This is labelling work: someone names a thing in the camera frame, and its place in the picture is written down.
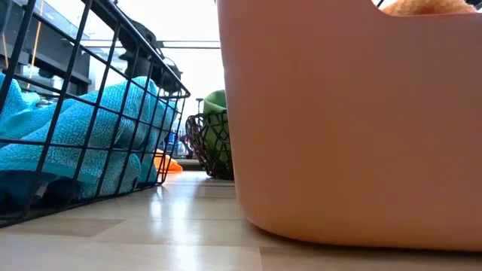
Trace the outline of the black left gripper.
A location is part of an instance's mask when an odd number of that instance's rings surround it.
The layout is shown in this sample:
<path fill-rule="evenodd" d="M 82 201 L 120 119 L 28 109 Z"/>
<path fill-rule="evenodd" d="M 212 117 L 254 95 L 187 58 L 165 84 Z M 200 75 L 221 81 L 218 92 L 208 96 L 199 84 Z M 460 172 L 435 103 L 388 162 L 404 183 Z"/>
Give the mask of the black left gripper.
<path fill-rule="evenodd" d="M 121 28 L 118 39 L 126 50 L 119 56 L 119 59 L 127 62 L 125 75 L 131 75 L 133 78 L 150 75 L 151 80 L 168 94 L 181 90 L 180 83 L 175 76 L 181 78 L 182 72 L 175 63 L 166 64 L 172 70 L 172 72 L 167 72 L 164 66 L 154 59 L 153 54 L 146 51 L 124 27 Z"/>

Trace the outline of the green microfiber towel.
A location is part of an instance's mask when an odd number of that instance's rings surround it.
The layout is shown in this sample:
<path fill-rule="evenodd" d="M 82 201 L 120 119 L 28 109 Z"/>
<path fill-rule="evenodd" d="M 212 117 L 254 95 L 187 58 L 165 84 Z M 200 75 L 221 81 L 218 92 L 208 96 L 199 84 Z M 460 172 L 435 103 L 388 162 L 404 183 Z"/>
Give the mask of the green microfiber towel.
<path fill-rule="evenodd" d="M 215 159 L 226 163 L 231 153 L 225 91 L 210 93 L 203 101 L 204 124 L 208 126 L 206 143 L 210 151 L 215 151 Z"/>

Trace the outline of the orange microfiber towel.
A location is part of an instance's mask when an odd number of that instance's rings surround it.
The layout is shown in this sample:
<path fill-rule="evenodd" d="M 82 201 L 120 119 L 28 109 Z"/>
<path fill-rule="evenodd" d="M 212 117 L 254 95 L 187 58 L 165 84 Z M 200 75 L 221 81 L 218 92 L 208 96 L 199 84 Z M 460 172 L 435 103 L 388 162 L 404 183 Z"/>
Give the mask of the orange microfiber towel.
<path fill-rule="evenodd" d="M 477 13 L 476 7 L 465 0 L 395 0 L 381 11 L 394 17 Z"/>
<path fill-rule="evenodd" d="M 160 173 L 181 173 L 183 168 L 170 155 L 165 154 L 161 149 L 157 149 L 154 155 L 155 169 Z"/>

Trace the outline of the orange plastic basket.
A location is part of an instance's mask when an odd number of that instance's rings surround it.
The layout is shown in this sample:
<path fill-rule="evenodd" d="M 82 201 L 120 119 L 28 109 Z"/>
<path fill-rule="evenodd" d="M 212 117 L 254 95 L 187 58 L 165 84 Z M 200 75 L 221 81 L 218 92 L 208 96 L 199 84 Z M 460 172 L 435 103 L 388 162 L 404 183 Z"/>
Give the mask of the orange plastic basket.
<path fill-rule="evenodd" d="M 251 223 L 322 244 L 482 251 L 482 13 L 216 4 Z"/>

